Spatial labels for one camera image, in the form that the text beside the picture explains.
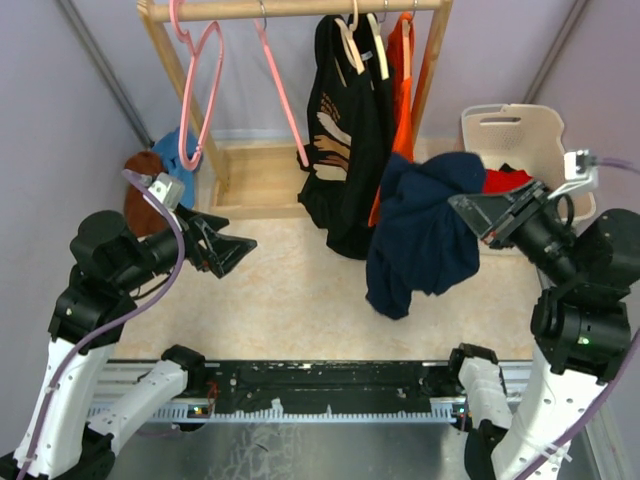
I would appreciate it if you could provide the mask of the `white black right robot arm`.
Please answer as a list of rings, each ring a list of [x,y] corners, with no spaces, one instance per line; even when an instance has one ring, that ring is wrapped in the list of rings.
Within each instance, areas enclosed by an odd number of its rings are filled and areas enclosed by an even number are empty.
[[[549,282],[532,311],[532,365],[516,410],[494,351],[461,344],[451,353],[446,380],[466,396],[464,468],[472,479],[556,478],[575,430],[600,406],[636,342],[625,298],[639,278],[638,214],[611,209],[576,234],[558,203],[538,181],[450,199],[483,243],[517,248]]]

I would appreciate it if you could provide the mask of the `navy blue t shirt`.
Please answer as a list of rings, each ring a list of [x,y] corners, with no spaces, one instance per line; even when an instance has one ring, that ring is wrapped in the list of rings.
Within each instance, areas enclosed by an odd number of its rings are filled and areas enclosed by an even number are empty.
[[[392,154],[366,260],[366,300],[377,313],[400,320],[413,292],[442,295],[479,271],[477,237],[449,199],[481,193],[485,180],[474,153],[448,152],[424,163]]]

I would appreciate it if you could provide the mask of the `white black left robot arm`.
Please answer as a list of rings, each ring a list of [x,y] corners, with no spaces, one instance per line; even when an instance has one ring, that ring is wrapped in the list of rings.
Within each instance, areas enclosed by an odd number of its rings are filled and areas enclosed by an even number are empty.
[[[70,243],[76,263],[49,325],[36,408],[19,447],[1,459],[2,478],[105,479],[122,447],[161,406],[206,389],[204,356],[174,345],[106,412],[87,416],[125,322],[142,310],[136,290],[164,275],[155,292],[163,296],[185,262],[222,278],[256,248],[253,239],[223,234],[228,224],[179,207],[175,228],[139,240],[116,211],[82,221]]]

